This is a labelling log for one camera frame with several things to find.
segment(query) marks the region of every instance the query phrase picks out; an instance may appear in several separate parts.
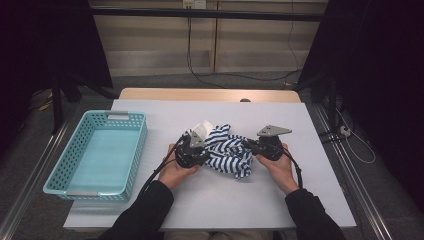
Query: person's left hand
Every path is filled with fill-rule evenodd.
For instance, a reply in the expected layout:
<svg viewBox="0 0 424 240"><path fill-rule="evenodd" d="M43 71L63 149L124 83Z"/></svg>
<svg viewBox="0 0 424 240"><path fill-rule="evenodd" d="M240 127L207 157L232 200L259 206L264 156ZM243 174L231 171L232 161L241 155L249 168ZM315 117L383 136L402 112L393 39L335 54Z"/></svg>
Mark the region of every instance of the person's left hand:
<svg viewBox="0 0 424 240"><path fill-rule="evenodd" d="M174 144L170 144L168 151L170 151L173 146ZM184 179L195 173L200 167L199 165L195 165L192 168L180 167L175 161L175 151L172 152L172 154L169 156L167 162L169 163L167 163L166 166L160 171L158 180L171 190L179 186L184 181Z"/></svg>

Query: electrical outlet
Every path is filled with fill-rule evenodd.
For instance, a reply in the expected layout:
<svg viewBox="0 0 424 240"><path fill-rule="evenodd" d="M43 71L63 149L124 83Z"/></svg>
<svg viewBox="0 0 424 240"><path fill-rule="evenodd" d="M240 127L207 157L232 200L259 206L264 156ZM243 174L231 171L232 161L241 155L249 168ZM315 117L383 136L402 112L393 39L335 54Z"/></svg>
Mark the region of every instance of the electrical outlet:
<svg viewBox="0 0 424 240"><path fill-rule="evenodd" d="M206 9L206 0L194 0L194 9Z"/></svg>
<svg viewBox="0 0 424 240"><path fill-rule="evenodd" d="M183 0L183 8L184 9L193 9L194 8L194 0Z"/></svg>
<svg viewBox="0 0 424 240"><path fill-rule="evenodd" d="M350 132L350 129L348 127L341 126L340 127L340 134L344 135L345 137L349 137L350 134L352 134L352 133Z"/></svg>

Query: black sleeve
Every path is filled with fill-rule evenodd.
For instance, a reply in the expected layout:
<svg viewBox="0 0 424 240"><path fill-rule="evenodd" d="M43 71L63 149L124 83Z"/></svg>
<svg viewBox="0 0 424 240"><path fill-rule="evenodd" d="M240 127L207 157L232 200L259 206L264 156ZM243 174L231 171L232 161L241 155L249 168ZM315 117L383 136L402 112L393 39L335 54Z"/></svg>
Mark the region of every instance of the black sleeve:
<svg viewBox="0 0 424 240"><path fill-rule="evenodd" d="M306 189L299 189L287 195L286 203L296 224L299 240L345 239L340 227L325 213L319 198Z"/></svg>
<svg viewBox="0 0 424 240"><path fill-rule="evenodd" d="M156 239L173 202L172 192L163 183L153 181L99 240Z"/></svg>

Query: person's right hand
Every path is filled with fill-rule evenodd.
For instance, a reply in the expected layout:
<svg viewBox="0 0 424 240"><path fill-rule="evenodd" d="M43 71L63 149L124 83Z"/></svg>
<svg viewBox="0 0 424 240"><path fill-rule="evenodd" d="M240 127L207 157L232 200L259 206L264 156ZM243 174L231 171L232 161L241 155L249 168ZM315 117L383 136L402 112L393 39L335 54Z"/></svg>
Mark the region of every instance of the person's right hand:
<svg viewBox="0 0 424 240"><path fill-rule="evenodd" d="M283 143L283 148L288 150L287 144ZM293 178L291 160L285 154L277 161L271 161L259 154L256 159L268 169L274 182L286 195L299 189Z"/></svg>

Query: power cord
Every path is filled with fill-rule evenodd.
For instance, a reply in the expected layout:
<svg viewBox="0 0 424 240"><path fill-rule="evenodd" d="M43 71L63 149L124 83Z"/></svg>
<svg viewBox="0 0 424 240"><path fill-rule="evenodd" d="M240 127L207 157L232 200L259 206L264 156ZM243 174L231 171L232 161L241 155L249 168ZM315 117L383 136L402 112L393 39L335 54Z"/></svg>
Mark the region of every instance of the power cord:
<svg viewBox="0 0 424 240"><path fill-rule="evenodd" d="M345 119L344 119L344 117L343 117L343 115L340 113L340 111L336 108L336 111L337 111L337 113L340 115L340 118L342 119L342 121L344 122L344 124L345 124L345 126L342 126L342 127L340 127L340 133L342 134L342 135L344 135L345 136L345 139L346 139L346 143L347 143L347 145L349 146L349 148L350 148L350 150L352 151L352 153L353 153L353 155L355 155L355 157L359 160L359 161L361 161L361 162L363 162L363 163L373 163L373 162L375 162L375 160L376 160L376 156L375 156L375 153L374 153L374 151L372 150L372 148L364 141L364 140L362 140L356 133L354 133L353 131L351 131L350 129L349 129L349 127L348 127L348 125L347 125L347 123L346 123L346 121L345 121ZM356 153L355 153L355 151L352 149L352 147L351 147L351 145L350 145L350 143L349 143L349 141L348 141L348 137L350 136L350 134L352 134L352 135L354 135L355 137L357 137L363 144L365 144L367 147L368 147L368 149L371 151L371 153L372 153L372 155L373 155L373 159L371 160L371 161L366 161L366 160L364 160L364 159L362 159L362 158L360 158Z"/></svg>
<svg viewBox="0 0 424 240"><path fill-rule="evenodd" d="M297 61L296 55L294 54L291 46L289 45L289 48L296 60L296 64L297 64L297 69L291 72L288 72L287 74L285 74L284 76L281 77L277 77L277 78L268 78L268 79L264 79L264 78L255 78L255 77L250 77L250 76L245 76L245 75L240 75L240 74L234 74L234 73L205 73L205 74L199 74L199 73L195 73L193 70L193 66L192 66L192 59L191 59L191 32L192 32L192 26L191 26L191 18L188 18L188 41L187 41L187 66L189 71L191 72L191 74L193 74L193 76L201 83L204 84L209 84L215 87L219 87L219 88L223 88L226 89L226 87L215 84L215 83L211 83L211 82L206 82L202 79L200 79L200 77L209 77L209 76L232 76L232 77L241 77L241 78L247 78L250 80L254 80L254 81L262 81L262 82L271 82L271 81L278 81L278 80L284 80L284 85L282 89L285 89L285 87L287 86L287 77L289 77L290 75L293 75L295 73L300 72L302 69L299 69L299 63ZM289 33L289 39L288 41L290 41L290 37L291 37L291 33L293 30L293 24L292 24L292 28L290 30Z"/></svg>

